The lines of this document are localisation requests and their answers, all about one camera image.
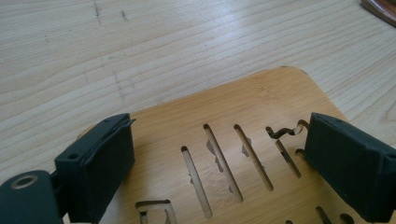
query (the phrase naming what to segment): light brown wooden board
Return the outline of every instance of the light brown wooden board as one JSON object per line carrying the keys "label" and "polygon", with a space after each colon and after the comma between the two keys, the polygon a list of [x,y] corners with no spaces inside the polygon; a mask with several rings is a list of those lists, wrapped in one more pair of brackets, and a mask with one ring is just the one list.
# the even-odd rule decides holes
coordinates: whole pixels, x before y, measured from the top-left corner
{"label": "light brown wooden board", "polygon": [[[306,130],[283,136],[282,143],[296,163],[301,178],[286,164],[265,131],[294,128],[299,119],[309,121],[311,112],[340,119],[332,104],[309,75],[293,67],[262,71],[255,75],[202,91],[164,105],[132,113],[135,164],[107,208],[103,223],[138,223],[135,203],[171,201],[178,223],[321,223],[321,206],[332,223],[339,215],[351,215],[365,223],[345,204],[295,149],[304,147]],[[209,124],[240,188],[244,201],[238,203],[228,190],[225,175],[206,147],[203,128]],[[239,124],[265,166],[274,190],[268,191],[253,162],[241,152],[242,142],[233,126]],[[213,217],[205,218],[189,171],[180,151],[190,150]],[[164,223],[163,211],[148,212],[149,223]]]}

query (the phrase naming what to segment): wooden board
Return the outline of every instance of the wooden board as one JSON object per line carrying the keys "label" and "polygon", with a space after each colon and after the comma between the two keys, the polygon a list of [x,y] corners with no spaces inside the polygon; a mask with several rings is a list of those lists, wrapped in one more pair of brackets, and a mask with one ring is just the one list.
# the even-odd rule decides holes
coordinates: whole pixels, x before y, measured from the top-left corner
{"label": "wooden board", "polygon": [[[265,128],[294,128],[311,112],[345,119],[315,82],[303,71],[281,67],[202,91],[164,105],[132,113],[136,161],[107,208],[103,223],[138,223],[135,204],[169,200],[178,223],[320,223],[320,206],[332,223],[340,214],[365,223],[314,171],[296,148],[304,147],[306,130],[281,138],[295,162],[298,178],[283,159]],[[243,201],[228,190],[224,173],[206,147],[204,125],[216,136]],[[274,190],[265,187],[252,160],[242,151],[234,129],[238,124],[251,139]],[[213,212],[206,218],[190,182],[180,149],[186,146],[200,176]],[[148,212],[148,223],[164,223],[165,212]]]}

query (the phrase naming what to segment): black plastic part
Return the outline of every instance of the black plastic part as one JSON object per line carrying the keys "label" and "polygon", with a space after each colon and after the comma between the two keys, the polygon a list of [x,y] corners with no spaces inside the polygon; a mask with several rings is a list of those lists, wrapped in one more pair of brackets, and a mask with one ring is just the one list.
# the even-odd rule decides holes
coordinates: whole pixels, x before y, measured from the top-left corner
{"label": "black plastic part", "polygon": [[59,224],[50,174],[31,171],[6,181],[0,187],[0,223]]}
{"label": "black plastic part", "polygon": [[389,222],[396,202],[396,150],[354,126],[313,113],[306,160],[368,222]]}
{"label": "black plastic part", "polygon": [[129,114],[104,119],[55,159],[71,222],[102,218],[134,163],[132,123]]}

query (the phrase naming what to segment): dark brown object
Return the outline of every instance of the dark brown object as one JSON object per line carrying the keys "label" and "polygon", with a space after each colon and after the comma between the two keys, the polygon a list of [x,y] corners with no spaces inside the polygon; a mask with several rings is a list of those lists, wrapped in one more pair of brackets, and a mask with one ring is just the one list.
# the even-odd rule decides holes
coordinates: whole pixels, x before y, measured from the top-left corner
{"label": "dark brown object", "polygon": [[395,0],[361,0],[361,5],[381,20],[396,27]]}

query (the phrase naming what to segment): wooden tabletop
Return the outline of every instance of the wooden tabletop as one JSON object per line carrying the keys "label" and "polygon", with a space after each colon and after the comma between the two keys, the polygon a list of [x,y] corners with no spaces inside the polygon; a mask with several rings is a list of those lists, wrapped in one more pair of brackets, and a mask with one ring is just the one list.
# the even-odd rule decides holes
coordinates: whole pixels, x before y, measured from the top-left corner
{"label": "wooden tabletop", "polygon": [[282,65],[396,147],[395,36],[357,0],[3,0],[0,183],[101,119]]}

